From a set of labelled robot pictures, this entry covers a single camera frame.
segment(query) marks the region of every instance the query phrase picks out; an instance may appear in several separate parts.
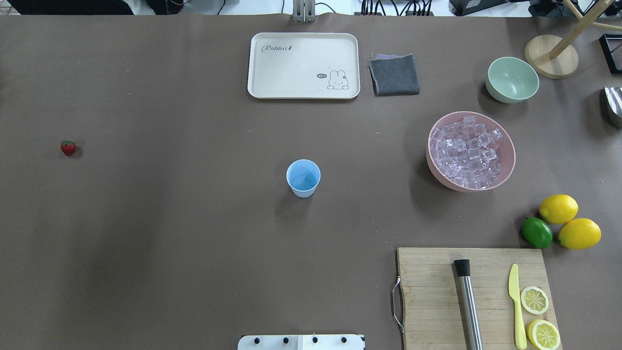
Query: black muddler tip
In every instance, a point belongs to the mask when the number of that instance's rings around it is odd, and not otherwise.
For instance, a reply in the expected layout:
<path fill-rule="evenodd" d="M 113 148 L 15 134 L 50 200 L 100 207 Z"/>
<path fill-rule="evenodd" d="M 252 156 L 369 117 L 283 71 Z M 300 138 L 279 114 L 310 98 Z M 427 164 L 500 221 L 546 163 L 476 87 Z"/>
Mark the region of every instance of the black muddler tip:
<path fill-rule="evenodd" d="M 469 259 L 454 260 L 453 264 L 456 265 L 458 277 L 471 275 L 471 265 L 469 264 Z"/>

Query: green lime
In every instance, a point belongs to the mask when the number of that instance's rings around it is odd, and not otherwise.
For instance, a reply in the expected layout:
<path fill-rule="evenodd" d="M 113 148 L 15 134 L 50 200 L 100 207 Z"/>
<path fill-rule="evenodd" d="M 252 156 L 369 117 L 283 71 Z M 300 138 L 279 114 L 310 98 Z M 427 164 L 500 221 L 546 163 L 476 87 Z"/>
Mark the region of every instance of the green lime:
<path fill-rule="evenodd" d="M 549 225 L 537 217 L 528 217 L 522 223 L 522 236 L 537 248 L 548 248 L 553 241 Z"/>

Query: pink bowl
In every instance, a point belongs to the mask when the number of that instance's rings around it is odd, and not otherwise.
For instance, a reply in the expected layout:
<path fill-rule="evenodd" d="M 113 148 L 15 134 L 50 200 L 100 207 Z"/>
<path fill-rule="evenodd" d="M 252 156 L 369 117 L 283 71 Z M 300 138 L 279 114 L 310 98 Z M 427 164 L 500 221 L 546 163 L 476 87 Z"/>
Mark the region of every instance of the pink bowl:
<path fill-rule="evenodd" d="M 443 173 L 440 172 L 439 167 L 436 166 L 436 164 L 434 164 L 434 162 L 432 161 L 432 155 L 430 154 L 429 145 L 430 145 L 430 139 L 432 137 L 432 132 L 437 128 L 442 129 L 443 126 L 445 125 L 456 123 L 468 115 L 475 116 L 475 121 L 477 123 L 484 124 L 487 130 L 494 130 L 494 129 L 499 128 L 499 130 L 501 130 L 501 132 L 503 133 L 503 136 L 505 136 L 502 139 L 503 141 L 500 142 L 499 148 L 496 151 L 497 155 L 499 156 L 499 162 L 501 164 L 501 172 L 498 174 L 501 180 L 499 181 L 498 184 L 485 188 L 485 189 L 472 189 L 472 188 L 460 186 L 456 184 L 455 182 L 449 180 L 447 176 L 443 175 Z M 458 111 L 458 112 L 449 113 L 448 115 L 439 119 L 434 124 L 434 126 L 430 130 L 430 134 L 428 135 L 428 142 L 425 146 L 425 158 L 427 160 L 428 167 L 430 168 L 430 171 L 432 172 L 432 175 L 434 175 L 434 177 L 436 177 L 436 180 L 439 180 L 439 182 L 442 183 L 443 185 L 453 190 L 456 190 L 458 192 L 482 192 L 482 191 L 488 191 L 490 189 L 497 188 L 501 186 L 504 182 L 506 182 L 506 180 L 509 179 L 510 175 L 512 175 L 512 172 L 514 171 L 514 165 L 516 165 L 516 150 L 514 149 L 514 143 L 512 142 L 512 139 L 509 137 L 508 132 L 505 131 L 505 129 L 501 127 L 501 125 L 499 125 L 496 121 L 492 120 L 491 118 L 488 118 L 487 116 L 483 114 L 470 112 L 470 111 Z"/>

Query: blue cup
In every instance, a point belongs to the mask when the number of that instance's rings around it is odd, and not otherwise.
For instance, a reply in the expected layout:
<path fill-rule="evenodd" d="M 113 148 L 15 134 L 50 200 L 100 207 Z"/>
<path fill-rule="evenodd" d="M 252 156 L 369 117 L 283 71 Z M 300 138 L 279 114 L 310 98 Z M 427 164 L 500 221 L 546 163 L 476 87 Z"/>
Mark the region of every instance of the blue cup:
<path fill-rule="evenodd" d="M 289 187 L 300 198 L 306 198 L 315 192 L 320 176 L 320 168 L 307 159 L 293 162 L 285 174 Z"/>

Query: gray cloth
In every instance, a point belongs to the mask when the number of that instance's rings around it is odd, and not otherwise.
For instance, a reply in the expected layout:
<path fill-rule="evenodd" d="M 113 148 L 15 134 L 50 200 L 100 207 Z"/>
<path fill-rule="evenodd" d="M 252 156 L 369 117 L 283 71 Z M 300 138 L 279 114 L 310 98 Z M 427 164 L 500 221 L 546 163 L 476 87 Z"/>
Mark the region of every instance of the gray cloth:
<path fill-rule="evenodd" d="M 415 58 L 412 54 L 377 55 L 369 60 L 369 70 L 378 96 L 419 94 Z"/>

